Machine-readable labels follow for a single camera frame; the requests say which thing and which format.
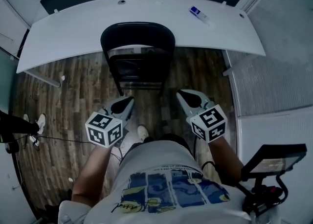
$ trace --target black chair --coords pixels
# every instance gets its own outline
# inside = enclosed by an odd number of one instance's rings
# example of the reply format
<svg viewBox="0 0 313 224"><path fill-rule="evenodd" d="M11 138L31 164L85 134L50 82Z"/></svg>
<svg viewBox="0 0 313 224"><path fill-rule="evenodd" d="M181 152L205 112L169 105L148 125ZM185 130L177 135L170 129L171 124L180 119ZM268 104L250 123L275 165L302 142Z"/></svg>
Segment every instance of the black chair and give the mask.
<svg viewBox="0 0 313 224"><path fill-rule="evenodd" d="M113 55L109 58L109 50L127 45L152 46L162 52ZM117 23L104 30L101 46L121 96L122 89L160 90L159 95L162 95L175 48L175 37L168 28L153 22ZM121 87L120 82L161 83L161 86Z"/></svg>

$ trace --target sneaker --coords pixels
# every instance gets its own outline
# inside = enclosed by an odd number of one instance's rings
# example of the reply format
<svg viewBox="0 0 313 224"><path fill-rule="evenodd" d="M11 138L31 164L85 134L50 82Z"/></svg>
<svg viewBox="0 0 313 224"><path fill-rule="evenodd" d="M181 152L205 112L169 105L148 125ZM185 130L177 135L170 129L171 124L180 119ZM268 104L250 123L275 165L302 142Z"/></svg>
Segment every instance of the sneaker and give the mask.
<svg viewBox="0 0 313 224"><path fill-rule="evenodd" d="M34 137L34 136L32 136L32 135L29 136L29 139L30 139L31 142L33 142L33 143L37 143L37 142L38 142L38 140L36 139L36 137Z"/></svg>
<svg viewBox="0 0 313 224"><path fill-rule="evenodd" d="M28 117L28 114L24 114L24 116L23 116L23 120L25 120L25 121L27 121L27 122L29 122L29 117Z"/></svg>
<svg viewBox="0 0 313 224"><path fill-rule="evenodd" d="M143 125L139 125L138 128L137 128L137 133L138 133L138 136L139 136L139 139L141 141L144 141L145 138L149 137L149 132L148 130L146 129L145 126Z"/></svg>
<svg viewBox="0 0 313 224"><path fill-rule="evenodd" d="M36 121L36 123L39 126L38 134L42 134L44 132L44 127L45 127L45 115L42 113L39 116L39 119Z"/></svg>

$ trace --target black monitor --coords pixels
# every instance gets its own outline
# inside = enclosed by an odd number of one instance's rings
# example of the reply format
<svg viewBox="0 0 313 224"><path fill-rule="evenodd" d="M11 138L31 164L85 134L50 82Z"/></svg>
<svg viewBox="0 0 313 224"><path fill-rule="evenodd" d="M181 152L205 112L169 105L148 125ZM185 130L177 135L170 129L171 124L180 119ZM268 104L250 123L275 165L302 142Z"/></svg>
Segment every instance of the black monitor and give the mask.
<svg viewBox="0 0 313 224"><path fill-rule="evenodd" d="M242 180L265 178L292 170L294 164L306 155L305 144L263 145L242 168Z"/></svg>

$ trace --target curved desk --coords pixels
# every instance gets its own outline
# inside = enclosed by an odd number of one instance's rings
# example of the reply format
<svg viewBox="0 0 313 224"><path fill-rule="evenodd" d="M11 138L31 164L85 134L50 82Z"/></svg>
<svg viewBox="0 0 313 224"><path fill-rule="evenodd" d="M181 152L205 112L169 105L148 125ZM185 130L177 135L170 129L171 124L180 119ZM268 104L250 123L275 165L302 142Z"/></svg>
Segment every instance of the curved desk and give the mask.
<svg viewBox="0 0 313 224"><path fill-rule="evenodd" d="M17 73L26 72L59 87L60 83L30 70L77 55L102 51L100 36L118 22L156 22L168 27L176 46L217 48L265 56L246 13L209 0L94 0L34 23L27 36ZM211 25L189 12L205 13Z"/></svg>

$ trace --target wooden floor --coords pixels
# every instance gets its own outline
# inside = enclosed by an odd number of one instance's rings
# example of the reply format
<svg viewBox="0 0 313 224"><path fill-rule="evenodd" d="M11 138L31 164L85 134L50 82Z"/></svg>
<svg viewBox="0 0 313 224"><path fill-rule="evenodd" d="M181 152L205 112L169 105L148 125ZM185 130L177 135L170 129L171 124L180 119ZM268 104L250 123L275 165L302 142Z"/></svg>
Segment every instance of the wooden floor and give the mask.
<svg viewBox="0 0 313 224"><path fill-rule="evenodd" d="M230 133L226 139L236 150L232 96L228 78L222 75L224 70L224 61L219 50L176 48L170 76L161 98L158 97L158 91L126 91L126 95L135 97L135 108L127 126L130 132L121 146L123 154L133 143L138 142L136 128L139 124L145 124L155 138L165 133L181 135L192 150L194 135L177 102L178 89L200 90L220 104L229 119ZM44 113L44 136L87 141L85 121L105 102L119 97L102 53L57 61L39 67L38 71L54 79L58 79L59 72L62 72L66 79L61 88L55 88L24 73L20 74L14 115L23 117L27 113L30 121L34 121ZM36 151L30 140L27 140L25 149L21 148L17 156L24 184L36 208L44 209L45 204L59 203L60 197L73 186L68 178L75 180L93 148L90 143L41 138L40 150ZM113 148L112 152L120 156L118 149ZM211 156L207 144L198 140L199 165L209 159ZM110 192L118 165L117 158L111 156L103 196ZM205 174L218 180L209 166L206 167Z"/></svg>

